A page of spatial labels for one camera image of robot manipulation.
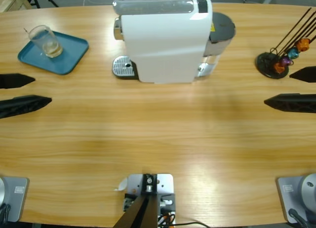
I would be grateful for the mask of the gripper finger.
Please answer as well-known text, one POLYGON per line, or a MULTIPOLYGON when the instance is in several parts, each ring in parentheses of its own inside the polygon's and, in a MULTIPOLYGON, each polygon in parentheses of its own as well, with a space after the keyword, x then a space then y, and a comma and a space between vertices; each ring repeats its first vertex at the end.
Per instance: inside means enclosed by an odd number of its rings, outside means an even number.
POLYGON ((264 100, 264 104, 284 112, 315 113, 316 95, 286 93, 264 100))
POLYGON ((2 100, 0 102, 0 117, 6 118, 34 112, 45 107, 51 101, 52 98, 38 95, 26 95, 2 100))
POLYGON ((316 83, 316 66, 302 68, 289 77, 308 83, 316 83))
POLYGON ((23 74, 1 74, 0 75, 0 88, 11 89, 19 88, 27 85, 36 79, 23 74))

